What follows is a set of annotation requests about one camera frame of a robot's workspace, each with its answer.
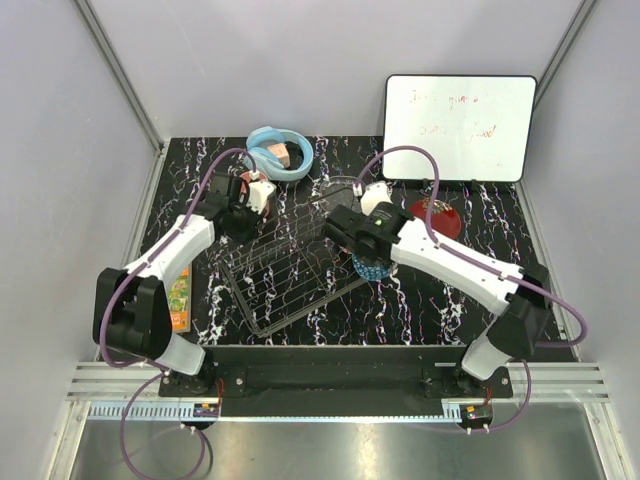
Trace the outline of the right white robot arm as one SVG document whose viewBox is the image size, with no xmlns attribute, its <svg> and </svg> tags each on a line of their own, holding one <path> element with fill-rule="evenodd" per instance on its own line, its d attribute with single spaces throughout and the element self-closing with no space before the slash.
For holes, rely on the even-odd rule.
<svg viewBox="0 0 640 480">
<path fill-rule="evenodd" d="M 463 395 L 480 394 L 498 368 L 533 355 L 551 317 L 545 267 L 539 265 L 528 273 L 430 231 L 425 219 L 391 202 L 382 182 L 365 190 L 358 211 L 335 206 L 324 232 L 354 255 L 360 262 L 357 270 L 365 278 L 376 281 L 392 264 L 410 267 L 465 293 L 494 315 L 454 371 L 455 387 Z"/>
</svg>

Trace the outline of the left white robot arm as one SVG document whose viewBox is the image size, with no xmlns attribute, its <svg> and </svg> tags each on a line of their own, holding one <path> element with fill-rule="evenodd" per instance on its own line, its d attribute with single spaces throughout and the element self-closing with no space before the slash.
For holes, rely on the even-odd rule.
<svg viewBox="0 0 640 480">
<path fill-rule="evenodd" d="M 92 331 L 101 354 L 111 349 L 173 370 L 190 393 L 208 394 L 216 372 L 204 364 L 202 347 L 174 331 L 169 292 L 220 238 L 241 244 L 255 239 L 275 190 L 266 179 L 216 176 L 149 251 L 121 269 L 104 269 L 97 279 Z"/>
</svg>

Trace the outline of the blue triangle pattern bowl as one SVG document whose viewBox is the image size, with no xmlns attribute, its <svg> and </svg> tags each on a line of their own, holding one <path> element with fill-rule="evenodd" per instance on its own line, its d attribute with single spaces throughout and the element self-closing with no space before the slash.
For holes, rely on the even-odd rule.
<svg viewBox="0 0 640 480">
<path fill-rule="evenodd" d="M 356 273 L 368 282 L 380 282 L 391 274 L 390 266 L 363 259 L 356 254 L 352 255 L 352 264 Z"/>
</svg>

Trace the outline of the black wire dish rack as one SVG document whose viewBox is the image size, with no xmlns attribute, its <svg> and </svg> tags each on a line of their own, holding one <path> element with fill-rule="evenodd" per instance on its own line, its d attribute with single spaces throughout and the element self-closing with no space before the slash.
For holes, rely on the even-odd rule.
<svg viewBox="0 0 640 480">
<path fill-rule="evenodd" d="M 320 194 L 260 225 L 258 237 L 226 252 L 219 268 L 249 331 L 270 336 L 363 285 L 352 256 L 323 232 Z"/>
</svg>

